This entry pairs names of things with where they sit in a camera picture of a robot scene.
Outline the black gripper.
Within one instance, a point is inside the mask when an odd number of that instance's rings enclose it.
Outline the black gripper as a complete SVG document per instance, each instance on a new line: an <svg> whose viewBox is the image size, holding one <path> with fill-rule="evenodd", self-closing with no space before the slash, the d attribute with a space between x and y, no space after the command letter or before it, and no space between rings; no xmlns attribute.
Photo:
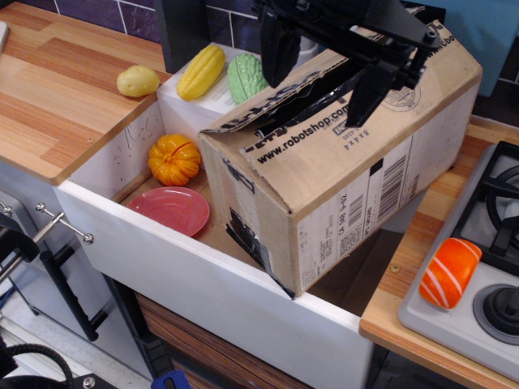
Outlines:
<svg viewBox="0 0 519 389"><path fill-rule="evenodd" d="M350 98L347 127L362 127L390 89L414 88L437 32L399 1L255 1L263 75L276 88L298 61L302 37L366 66Z"/></svg>

